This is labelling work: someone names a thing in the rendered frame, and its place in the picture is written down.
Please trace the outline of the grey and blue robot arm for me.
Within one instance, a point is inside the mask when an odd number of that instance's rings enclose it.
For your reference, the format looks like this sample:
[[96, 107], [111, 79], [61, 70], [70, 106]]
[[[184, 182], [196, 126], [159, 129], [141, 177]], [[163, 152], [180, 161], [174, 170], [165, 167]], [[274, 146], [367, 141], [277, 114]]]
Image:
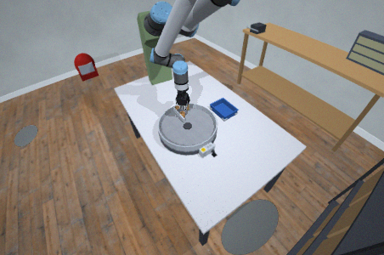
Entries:
[[158, 2], [145, 16], [145, 30], [150, 35], [160, 36], [156, 47], [151, 50], [150, 62], [173, 69], [174, 85], [177, 90], [187, 89], [185, 93], [189, 90], [188, 65], [184, 57], [181, 54], [169, 53], [178, 34], [193, 37], [199, 27], [196, 23], [203, 21], [227, 4], [236, 6], [239, 1], [176, 0], [173, 7], [169, 3]]

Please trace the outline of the blue crate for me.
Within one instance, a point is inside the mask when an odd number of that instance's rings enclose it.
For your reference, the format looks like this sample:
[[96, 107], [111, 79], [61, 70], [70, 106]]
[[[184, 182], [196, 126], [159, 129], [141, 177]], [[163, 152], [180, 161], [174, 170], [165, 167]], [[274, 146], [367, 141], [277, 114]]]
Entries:
[[225, 98], [221, 98], [211, 103], [210, 110], [216, 113], [224, 122], [230, 117], [238, 114], [238, 109], [230, 104]]

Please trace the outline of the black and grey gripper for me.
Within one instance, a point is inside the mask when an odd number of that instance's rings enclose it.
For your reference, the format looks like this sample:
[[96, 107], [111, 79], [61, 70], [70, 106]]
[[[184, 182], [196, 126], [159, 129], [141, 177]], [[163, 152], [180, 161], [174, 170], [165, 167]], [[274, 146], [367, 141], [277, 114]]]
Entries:
[[[179, 109], [182, 109], [184, 111], [186, 111], [187, 107], [188, 107], [188, 104], [190, 102], [190, 98], [189, 98], [189, 94], [188, 93], [185, 93], [187, 89], [183, 90], [183, 91], [178, 91], [178, 94], [177, 94], [177, 97], [176, 97], [176, 103], [178, 103], [179, 106]], [[182, 92], [182, 93], [181, 93]], [[184, 92], [184, 93], [183, 93]], [[184, 95], [184, 96], [183, 96]], [[187, 97], [187, 99], [186, 99]], [[183, 107], [184, 105], [184, 107]], [[186, 109], [185, 109], [186, 108]]]

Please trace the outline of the grey round turntable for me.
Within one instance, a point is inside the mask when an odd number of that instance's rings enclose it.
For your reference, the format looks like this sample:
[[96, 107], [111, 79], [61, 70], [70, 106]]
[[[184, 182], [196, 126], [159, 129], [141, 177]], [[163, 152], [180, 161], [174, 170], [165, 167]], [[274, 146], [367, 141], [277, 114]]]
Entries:
[[175, 106], [166, 110], [158, 121], [164, 146], [183, 156], [199, 154], [204, 158], [211, 153], [213, 157], [217, 156], [213, 144], [217, 136], [214, 114], [203, 105], [189, 103], [188, 114], [183, 118]]

